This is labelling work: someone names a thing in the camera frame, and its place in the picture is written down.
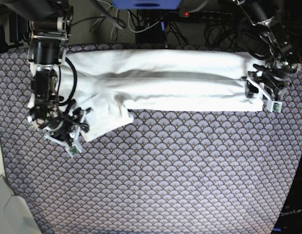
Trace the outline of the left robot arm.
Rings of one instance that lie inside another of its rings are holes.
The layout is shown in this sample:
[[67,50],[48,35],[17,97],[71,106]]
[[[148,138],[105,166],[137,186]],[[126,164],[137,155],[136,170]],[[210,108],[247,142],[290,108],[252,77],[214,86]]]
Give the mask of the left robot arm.
[[301,60],[290,41],[286,28],[278,18],[278,9],[273,0],[237,0],[236,4],[243,11],[245,18],[240,22],[239,29],[245,20],[249,20],[254,27],[260,28],[259,37],[267,44],[269,54],[250,54],[261,61],[264,65],[254,64],[256,72],[248,73],[248,82],[264,84],[267,99],[273,101],[281,100],[282,92],[289,87],[285,80],[287,75],[296,73],[301,67]]

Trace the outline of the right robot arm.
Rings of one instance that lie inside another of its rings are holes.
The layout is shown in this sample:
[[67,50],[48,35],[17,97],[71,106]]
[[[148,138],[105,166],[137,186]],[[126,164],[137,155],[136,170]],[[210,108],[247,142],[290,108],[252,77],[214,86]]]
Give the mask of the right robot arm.
[[73,8],[21,0],[29,21],[33,74],[27,119],[70,156],[134,118],[131,110],[271,112],[282,109],[280,79],[248,53],[108,50],[67,55]]

